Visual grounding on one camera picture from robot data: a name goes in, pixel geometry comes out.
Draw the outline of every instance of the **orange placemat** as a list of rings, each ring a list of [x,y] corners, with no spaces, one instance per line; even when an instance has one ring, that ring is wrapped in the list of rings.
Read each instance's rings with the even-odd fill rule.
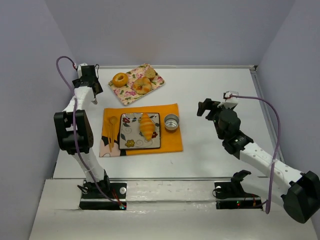
[[[132,113],[159,113],[160,114],[160,131],[161,131],[161,147],[157,149],[137,149],[137,150],[119,150],[119,129],[120,121],[122,121],[122,114]],[[105,108],[103,113],[103,126],[102,137],[100,141],[100,153],[99,157],[116,157],[116,156],[128,156],[137,154],[159,154],[159,153],[171,153],[182,152],[183,144],[181,138],[180,127],[175,132],[167,132],[165,129],[165,116],[168,114],[175,114],[179,116],[178,104],[160,105],[160,106],[143,106],[143,107],[131,107],[131,108]],[[116,116],[119,120],[115,126],[114,147],[112,152],[109,150],[109,141],[107,136],[107,123],[109,118]]]

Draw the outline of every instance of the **bread roll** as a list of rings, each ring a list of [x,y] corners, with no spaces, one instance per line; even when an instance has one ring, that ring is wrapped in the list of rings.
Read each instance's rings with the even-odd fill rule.
[[[154,122],[148,114],[143,113],[140,121],[140,132],[143,134],[147,141],[150,141],[156,129]]]
[[[156,77],[156,72],[152,67],[149,67],[144,74],[150,81],[152,81]]]

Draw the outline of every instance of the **square plate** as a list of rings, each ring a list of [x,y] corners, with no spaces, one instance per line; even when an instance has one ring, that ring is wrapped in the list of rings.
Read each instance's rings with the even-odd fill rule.
[[[159,113],[147,113],[155,125],[152,139],[147,141],[140,132],[140,119],[142,112],[125,113],[120,120],[119,149],[158,149],[161,146],[160,115]]]

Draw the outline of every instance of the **croissant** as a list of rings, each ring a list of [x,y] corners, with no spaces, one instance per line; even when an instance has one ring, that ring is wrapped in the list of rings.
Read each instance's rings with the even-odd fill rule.
[[[154,122],[150,119],[148,114],[143,113],[140,121],[140,132],[143,134],[147,141],[150,141],[152,134],[154,133],[156,126]]]

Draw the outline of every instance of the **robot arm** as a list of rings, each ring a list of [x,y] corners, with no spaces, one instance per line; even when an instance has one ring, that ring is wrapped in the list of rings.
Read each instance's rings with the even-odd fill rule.
[[[77,140],[81,156],[87,167],[91,170],[97,182],[103,181],[106,178],[105,170],[100,166],[95,154],[92,151],[94,144],[93,132],[91,130],[85,109],[91,102],[96,103],[96,95],[103,90],[98,81],[95,66],[87,65],[86,63],[78,66],[78,79],[73,81],[74,97],[70,100],[68,106],[62,111],[54,114],[54,124],[56,135],[58,138],[59,147],[62,150],[72,155],[80,164],[85,173],[86,181],[93,183],[94,180],[89,173],[89,170],[80,160],[75,146],[75,136],[72,128],[73,111],[75,107],[75,97],[77,99],[75,122],[77,127]]]
[[[269,176],[273,158],[253,139],[240,131],[241,121],[234,111],[238,99],[230,95],[238,95],[238,93],[226,92],[223,96],[225,102],[212,101],[209,98],[199,102],[197,116],[202,116],[205,110],[210,110],[205,118],[213,121],[218,138],[223,140],[224,149],[237,159]],[[247,176],[250,174],[250,172],[241,171],[236,173],[231,181],[238,184],[241,182],[243,190],[268,199],[269,186],[265,182],[259,182],[257,178]],[[320,181],[312,171],[302,173],[276,159],[273,181],[278,186],[272,188],[273,199],[277,204],[282,203],[285,211],[297,222],[305,223],[320,208]]]

